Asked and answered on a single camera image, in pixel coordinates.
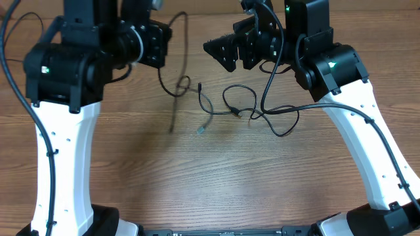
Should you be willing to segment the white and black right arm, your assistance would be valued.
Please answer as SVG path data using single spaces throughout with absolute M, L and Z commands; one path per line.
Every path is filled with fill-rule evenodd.
M 375 101 L 358 53 L 333 40 L 326 0 L 284 3 L 280 22 L 270 1 L 242 1 L 248 18 L 204 50 L 227 71 L 266 60 L 286 65 L 339 130 L 366 189 L 367 203 L 282 235 L 405 235 L 419 229 L 419 177 L 399 150 Z

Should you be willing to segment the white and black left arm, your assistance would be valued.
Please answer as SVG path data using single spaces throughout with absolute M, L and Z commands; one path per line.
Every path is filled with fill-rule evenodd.
M 116 69 L 165 64 L 172 31 L 150 18 L 160 0 L 65 1 L 24 59 L 37 127 L 37 200 L 21 235 L 140 235 L 114 207 L 91 202 L 91 147 Z

